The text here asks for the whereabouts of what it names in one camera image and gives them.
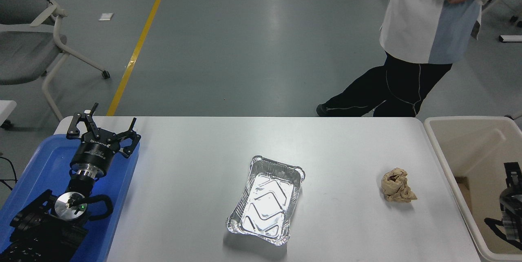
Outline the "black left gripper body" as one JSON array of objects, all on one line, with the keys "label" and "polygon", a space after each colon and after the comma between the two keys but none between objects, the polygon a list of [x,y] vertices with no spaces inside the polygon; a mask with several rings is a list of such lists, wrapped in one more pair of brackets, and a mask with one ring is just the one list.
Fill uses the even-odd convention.
[{"label": "black left gripper body", "polygon": [[97,138],[93,132],[86,132],[71,160],[71,169],[80,170],[80,166],[91,164],[100,171],[108,171],[112,160],[120,149],[120,141],[114,132],[99,130]]}]

